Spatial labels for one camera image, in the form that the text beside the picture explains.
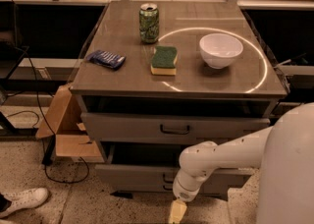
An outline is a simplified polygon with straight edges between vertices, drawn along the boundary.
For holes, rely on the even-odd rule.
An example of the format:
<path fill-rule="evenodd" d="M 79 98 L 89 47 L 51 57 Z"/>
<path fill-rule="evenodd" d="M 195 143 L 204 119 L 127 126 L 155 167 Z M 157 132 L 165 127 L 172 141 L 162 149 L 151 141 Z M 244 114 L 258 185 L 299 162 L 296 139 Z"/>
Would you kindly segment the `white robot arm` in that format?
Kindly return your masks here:
<path fill-rule="evenodd" d="M 179 224 L 186 205 L 221 168 L 258 168 L 256 224 L 314 224 L 314 104 L 289 110 L 274 126 L 217 145 L 186 148 L 173 183 L 169 224 Z"/>

